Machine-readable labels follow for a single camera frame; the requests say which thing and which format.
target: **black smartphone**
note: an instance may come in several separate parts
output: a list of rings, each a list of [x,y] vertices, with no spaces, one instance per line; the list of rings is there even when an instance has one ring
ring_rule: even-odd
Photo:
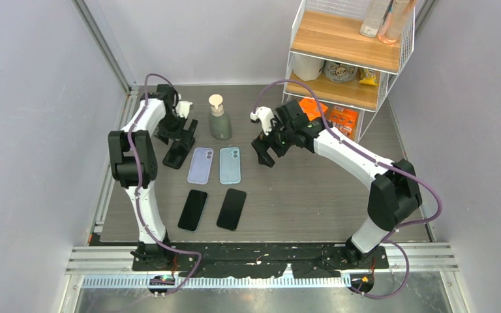
[[[177,227],[182,230],[196,231],[207,198],[206,192],[191,190],[185,201]]]
[[[246,192],[228,189],[216,226],[226,230],[236,230],[245,204],[245,199],[247,199]]]

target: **snack package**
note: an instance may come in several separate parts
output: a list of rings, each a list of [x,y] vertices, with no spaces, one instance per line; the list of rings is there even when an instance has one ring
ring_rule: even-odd
[[[358,112],[343,108],[342,106],[334,106],[331,114],[329,114],[329,121],[337,127],[342,134],[354,140],[354,132],[356,131],[356,124],[358,123]]]
[[[365,85],[379,86],[377,82],[377,77],[375,76],[375,71],[369,68],[360,68],[360,81]]]
[[[320,104],[322,105],[322,110],[325,114],[327,111],[327,106],[324,106],[323,103]],[[308,115],[309,121],[312,121],[313,119],[321,116],[320,111],[318,110],[318,105],[316,104],[316,101],[314,99],[304,98],[299,102],[299,105],[301,106],[301,109],[303,109],[303,112]]]

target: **gray wall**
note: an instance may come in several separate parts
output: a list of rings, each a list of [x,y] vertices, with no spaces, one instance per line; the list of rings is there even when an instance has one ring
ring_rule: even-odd
[[[51,312],[123,92],[71,1],[0,1],[0,312]]]
[[[87,0],[126,75],[173,83],[283,78],[301,0]]]
[[[390,99],[475,311],[501,311],[501,3],[439,1]]]

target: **clear bottle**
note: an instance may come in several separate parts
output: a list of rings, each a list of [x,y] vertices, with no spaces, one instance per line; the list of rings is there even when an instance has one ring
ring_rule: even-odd
[[[372,0],[366,18],[360,28],[360,33],[366,37],[374,38],[377,35],[379,27],[389,10],[392,0]]]
[[[220,95],[211,95],[208,98],[211,111],[208,115],[208,123],[210,124],[210,133],[216,139],[227,140],[232,137],[232,123],[230,116],[224,111],[222,102],[224,99]]]
[[[393,0],[377,38],[384,44],[394,44],[400,37],[404,25],[414,11],[416,0]]]

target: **smartphone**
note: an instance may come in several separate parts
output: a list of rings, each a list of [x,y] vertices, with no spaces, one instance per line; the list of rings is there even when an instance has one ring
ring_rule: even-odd
[[[239,148],[220,149],[220,183],[223,185],[241,182],[241,154]]]
[[[189,175],[187,175],[188,182],[199,185],[206,185],[208,183],[213,155],[214,150],[210,148],[195,148],[191,165],[189,166]]]
[[[206,205],[206,199],[208,199],[206,192],[191,190],[185,201],[177,227],[182,230],[196,231]]]
[[[222,209],[220,210],[220,215],[218,216],[218,221],[216,222],[216,226],[226,230],[235,231],[237,229],[237,225],[239,224],[239,218],[241,218],[241,212],[245,204],[245,199],[247,199],[246,192],[228,189],[226,197],[224,198],[224,203],[222,204]]]

